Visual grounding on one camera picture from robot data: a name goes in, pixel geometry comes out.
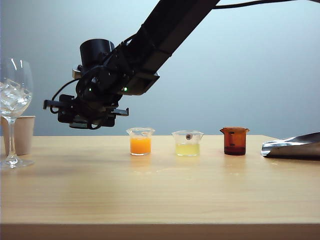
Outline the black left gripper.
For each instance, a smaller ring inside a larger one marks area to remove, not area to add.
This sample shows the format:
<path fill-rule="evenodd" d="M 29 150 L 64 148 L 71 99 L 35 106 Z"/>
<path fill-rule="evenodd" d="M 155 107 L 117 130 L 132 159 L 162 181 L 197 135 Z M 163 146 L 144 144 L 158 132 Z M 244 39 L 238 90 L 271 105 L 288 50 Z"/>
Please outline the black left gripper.
<path fill-rule="evenodd" d="M 95 102 L 93 105 L 79 100 L 72 95 L 62 94 L 59 101 L 44 100 L 43 109 L 49 108 L 51 113 L 58 113 L 60 123 L 69 124 L 71 128 L 95 130 L 100 127 L 113 127 L 116 116 L 128 117 L 129 108 L 118 109 L 117 103 L 110 106 L 99 105 Z"/>

